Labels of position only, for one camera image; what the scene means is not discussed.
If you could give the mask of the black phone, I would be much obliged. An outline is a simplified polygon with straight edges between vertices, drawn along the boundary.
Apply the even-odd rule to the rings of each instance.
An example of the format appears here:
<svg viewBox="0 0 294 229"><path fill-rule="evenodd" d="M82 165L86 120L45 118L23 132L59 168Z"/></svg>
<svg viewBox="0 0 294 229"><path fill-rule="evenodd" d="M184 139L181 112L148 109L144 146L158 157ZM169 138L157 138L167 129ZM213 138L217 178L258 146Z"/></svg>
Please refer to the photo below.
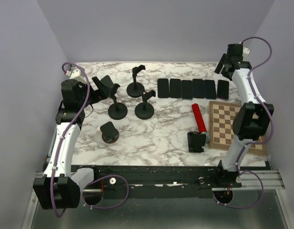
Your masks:
<svg viewBox="0 0 294 229"><path fill-rule="evenodd" d="M193 99L193 82L191 80L181 80L181 98L183 100Z"/></svg>
<svg viewBox="0 0 294 229"><path fill-rule="evenodd" d="M167 78L157 79L158 97L169 98L169 80Z"/></svg>
<svg viewBox="0 0 294 229"><path fill-rule="evenodd" d="M169 96L170 98L179 99L181 98L181 80L180 79L170 79L169 85Z"/></svg>
<svg viewBox="0 0 294 229"><path fill-rule="evenodd" d="M214 80L204 80L204 93L206 99L215 100L217 98Z"/></svg>

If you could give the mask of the teal phone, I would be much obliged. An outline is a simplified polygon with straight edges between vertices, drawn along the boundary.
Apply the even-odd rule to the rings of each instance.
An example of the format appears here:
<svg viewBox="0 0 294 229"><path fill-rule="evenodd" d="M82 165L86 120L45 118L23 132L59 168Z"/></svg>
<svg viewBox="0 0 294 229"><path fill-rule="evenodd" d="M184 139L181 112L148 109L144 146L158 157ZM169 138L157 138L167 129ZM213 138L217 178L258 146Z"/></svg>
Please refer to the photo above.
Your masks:
<svg viewBox="0 0 294 229"><path fill-rule="evenodd" d="M193 79L193 98L205 98L203 79Z"/></svg>

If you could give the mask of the black clamp stand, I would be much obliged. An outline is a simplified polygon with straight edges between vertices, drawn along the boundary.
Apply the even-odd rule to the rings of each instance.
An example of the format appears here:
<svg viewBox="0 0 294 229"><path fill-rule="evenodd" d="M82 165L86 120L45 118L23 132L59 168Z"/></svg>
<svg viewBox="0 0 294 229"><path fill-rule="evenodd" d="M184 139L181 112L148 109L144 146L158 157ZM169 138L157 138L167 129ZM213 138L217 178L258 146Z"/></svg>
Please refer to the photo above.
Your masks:
<svg viewBox="0 0 294 229"><path fill-rule="evenodd" d="M155 97L156 92L150 90L149 92L144 91L142 93L142 102L135 107L135 115L142 120L150 119L154 115L154 107L148 103L151 97Z"/></svg>

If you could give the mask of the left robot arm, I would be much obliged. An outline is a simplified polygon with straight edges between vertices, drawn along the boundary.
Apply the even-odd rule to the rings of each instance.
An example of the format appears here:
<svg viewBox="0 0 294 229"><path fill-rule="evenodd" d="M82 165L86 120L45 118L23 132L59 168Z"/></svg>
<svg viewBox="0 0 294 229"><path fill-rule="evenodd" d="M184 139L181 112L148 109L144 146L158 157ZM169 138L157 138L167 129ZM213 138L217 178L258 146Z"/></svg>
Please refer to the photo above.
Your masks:
<svg viewBox="0 0 294 229"><path fill-rule="evenodd" d="M43 209L76 208L79 205L82 190L87 186L96 188L100 177L91 168L80 168L71 172L71 161L75 143L85 118L84 108L109 97L113 87L107 75L99 80L92 78L98 87L75 79L61 83L62 102L56 115L56 136L51 148L50 161L42 177L33 182L33 189Z"/></svg>

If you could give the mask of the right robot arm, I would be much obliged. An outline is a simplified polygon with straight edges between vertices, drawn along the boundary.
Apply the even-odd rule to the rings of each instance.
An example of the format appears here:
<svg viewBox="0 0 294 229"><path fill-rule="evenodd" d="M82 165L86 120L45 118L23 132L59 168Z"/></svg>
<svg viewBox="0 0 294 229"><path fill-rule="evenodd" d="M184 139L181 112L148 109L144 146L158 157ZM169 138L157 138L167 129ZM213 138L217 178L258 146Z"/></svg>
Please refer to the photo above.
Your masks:
<svg viewBox="0 0 294 229"><path fill-rule="evenodd" d="M253 68L243 56L243 44L227 46L215 69L223 77L234 82L242 107L233 121L234 137L226 156L219 162L214 174L214 183L224 187L236 181L241 162L251 145L257 145L259 137L265 135L274 113L258 91L253 78Z"/></svg>

